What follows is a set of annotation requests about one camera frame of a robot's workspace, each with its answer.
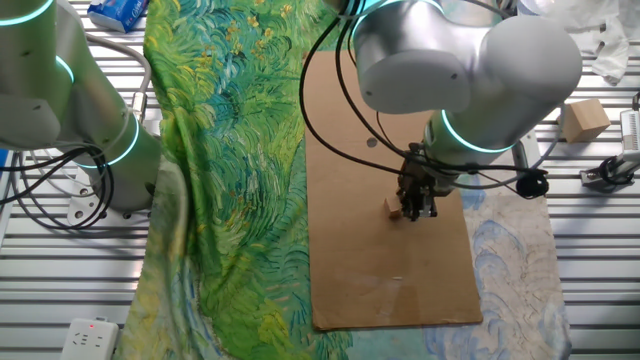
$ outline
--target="metal bracket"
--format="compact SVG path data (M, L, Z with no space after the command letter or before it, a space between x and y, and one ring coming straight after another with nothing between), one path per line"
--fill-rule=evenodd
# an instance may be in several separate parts
M89 176L81 168L78 168L76 180L84 184L89 184L91 182ZM80 183L74 182L74 194L87 194L89 191L91 191L90 188L85 187ZM95 206L98 205L98 201L100 201L100 199L96 195L88 197L72 197L71 202L69 203L69 212L67 213L67 220L69 221L69 223L71 225L75 225L86 219L87 216L93 213L93 211L95 210ZM141 210L127 213L109 208L106 211L106 217L100 219L94 226L148 226L150 216L150 210Z

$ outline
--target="white power strip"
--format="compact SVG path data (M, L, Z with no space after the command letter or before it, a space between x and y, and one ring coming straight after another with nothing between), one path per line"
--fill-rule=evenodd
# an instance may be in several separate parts
M625 161L640 161L640 114L637 111L620 113L622 129L622 158Z
M60 360L109 360L118 325L103 320L73 319Z

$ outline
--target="table surface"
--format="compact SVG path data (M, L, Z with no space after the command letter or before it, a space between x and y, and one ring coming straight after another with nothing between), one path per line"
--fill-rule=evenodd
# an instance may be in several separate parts
M87 1L70 1L87 31L142 52L146 19L129 34L97 29L86 17ZM142 68L114 51L90 46L109 80L129 102ZM640 185L605 196L581 187L578 171L621 152L619 113L640 87L640 42L632 43L627 76L608 86L591 70L571 100L598 98L612 125L591 143L560 143L544 167L556 237L560 278L571 323L572 360L640 360ZM145 127L159 131L160 107L151 89ZM556 131L551 113L537 128L540 151ZM68 166L75 173L75 166ZM31 179L40 176L30 172ZM64 176L56 180L71 190ZM65 218L69 198L49 184L36 191L47 210ZM11 209L0 247L0 359L58 359L71 319L107 316L123 326L142 268L146 224L114 229L120 236L55 234Z

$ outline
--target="cable bundle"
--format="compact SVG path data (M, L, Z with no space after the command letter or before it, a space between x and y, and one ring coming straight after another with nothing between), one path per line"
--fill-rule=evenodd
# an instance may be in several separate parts
M531 168L522 168L522 167L517 167L517 166L508 166L508 165L473 165L473 164L467 164L467 165L450 165L450 164L445 164L442 162L439 162L435 159L430 159L428 156L426 155L417 155L415 152L411 152L411 151L405 151L405 150L401 150L398 147L396 147L393 143L391 143L391 141L389 141L388 137L385 136L381 136L370 124L369 122L364 118L364 116L362 115L362 113L360 112L360 110L357 108L356 104L353 102L349 91L347 90L347 87L345 85L344 82L344 78L343 78L343 74L342 74L342 64L341 64L341 50L342 50L342 46L344 43L345 38L347 38L348 36L348 41L347 41L347 48L349 50L349 55L351 57L352 62L356 63L356 59L353 57L353 54L351 53L351 36L353 33L353 25L355 24L354 19L357 19L358 17L360 17L361 15L358 15L358 11L360 6L362 5L362 7L360 9L364 9L364 3L361 3L361 1L366 1L366 0L356 0L354 3L349 3L348 1L345 2L345 6L342 9L342 11L340 12L340 14L331 22L331 24L325 29L325 31L320 35L320 37L316 40L315 44L313 45L313 47L311 48L311 50L309 51L309 55L306 57L303 69L302 69L302 74L300 77L300 87L299 87L299 91L298 91L298 96L299 96L299 101L300 101L300 110L302 112L302 116L304 118L305 124L307 125L307 128L309 129L309 131L311 132L311 134L323 145L325 146L327 149L331 150L332 152L334 152L335 154L346 158L350 161L359 163L361 165L365 165L365 166L369 166L372 168L376 168L378 170L382 170L382 171L387 171L390 173L394 173L397 175L401 175L401 176L409 176L409 177L414 177L414 174L411 173L406 173L402 170L399 169L393 169L381 164L377 164L377 163L373 163L364 159L360 159L357 158L355 156L352 156L350 154L347 154L337 148L335 148L334 146L332 146L331 144L329 144L326 140L324 140L320 134L318 134L316 132L316 130L313 127L313 124L311 123L307 111L306 111L306 107L305 107L305 101L304 101L304 86L305 86L305 80L306 80L306 75L307 72L309 70L309 66L311 64L311 60L313 59L313 56L315 55L315 53L318 51L319 47L322 45L322 43L324 42L324 40L329 36L329 34L338 26L338 24L340 23L341 19L344 19L344 25L342 26L341 30L340 30L340 35L338 36L338 40L337 40L337 44L336 44L336 48L335 48L335 64L336 64L336 72L337 72L337 76L338 76L338 81L340 83L340 88L342 90L342 93L344 94L345 99L347 100L347 102L349 103L351 109L353 110L353 112L355 113L355 115L358 117L358 119L360 120L360 122L362 122L362 125L365 126L367 128L367 130L380 142L382 143L384 146L386 146L389 150L395 152L396 154L398 154L399 156L403 157L405 159L405 162L413 162L419 165L422 165L428 169L431 169L433 171L442 173L442 174L447 174L447 175L454 175L455 173L467 173L467 174L479 174L481 176L484 176L485 178L491 179L492 181L495 181L496 184L492 184L492 185L487 185L487 186L473 186L473 185L465 185L465 184L460 184L460 183L453 183L452 185L455 187L459 187L459 188L464 188L464 189L474 189L474 190L482 190L482 189L491 189L491 188L496 188L496 187L500 187L500 186L505 186L507 188L509 188L511 191L517 193L518 195L520 195L523 198L526 199L531 199L531 198L535 198L538 196L543 196L546 194L546 192L549 189L549 185L548 182L545 178L544 175L547 174L546 171L542 170L542 169L538 169L538 166L540 166L540 164L549 156L549 154L551 153L551 150L553 150L553 148L555 147L555 145L557 144L558 140L559 140L559 135L560 132L558 132L558 136L556 137L556 139L554 140L552 146L547 150L547 152L540 158L539 161L537 161ZM480 5L478 4L477 1L473 1L473 0L465 0L469 3L473 3L476 5ZM501 11L500 9L496 9L490 6L487 6L486 4L482 4L480 5L486 9L489 9L491 11L494 11L495 13L499 14L500 16L502 16L503 18L508 17L509 14L506 14L504 11ZM561 119L561 124L560 127L562 127L563 123L564 123L564 111L562 111L562 119ZM515 171L518 172L519 174L516 175L515 177L506 180L506 181L499 181L496 180L492 177L486 176L482 173L480 173L480 171L485 171L485 170L507 170L507 171ZM517 182L518 186L516 187L517 190L514 190L513 188L509 187L508 185L511 183Z
M53 215L49 214L44 207L38 202L36 197L33 196L33 191L38 188L38 186L42 185L45 181L50 181L51 176L56 173L58 170L62 169L64 165L71 162L73 159L77 158L80 155L88 154L96 164L98 172L100 173L100 185L98 191L99 201L95 210L87 217L85 220L81 221L76 225L65 224L58 219L56 219ZM26 171L28 170L42 170L42 168L56 164L51 170L44 173L41 178L39 178L35 183L29 184L27 180ZM111 205L111 201L113 199L114 194L114 178L113 173L111 171L111 167L106 163L103 152L97 150L92 145L87 145L82 148L71 150L61 156L56 158L52 158L48 161L42 163L36 163L34 165L25 166L22 154L19 152L15 152L13 154L13 158L11 160L10 167L0 167L0 171L4 171L8 173L9 176L9 184L15 195L6 197L3 200L0 200L0 205L5 205L12 201L18 201L20 207L24 211L24 213L34 222L39 225L51 229L51 230L64 230L64 231L72 231L72 230L86 230L91 226L95 225L101 218L106 214L106 210ZM18 192L18 181L22 178L22 182L24 184L25 190L22 192ZM33 204L38 208L40 213L44 215L51 223L42 221L37 215L32 213L27 206L25 205L23 198L29 197Z

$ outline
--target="power strip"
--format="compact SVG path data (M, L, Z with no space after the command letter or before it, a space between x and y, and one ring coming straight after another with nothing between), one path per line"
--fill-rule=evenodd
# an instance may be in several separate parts
M118 330L106 320L73 319L60 360L111 359Z

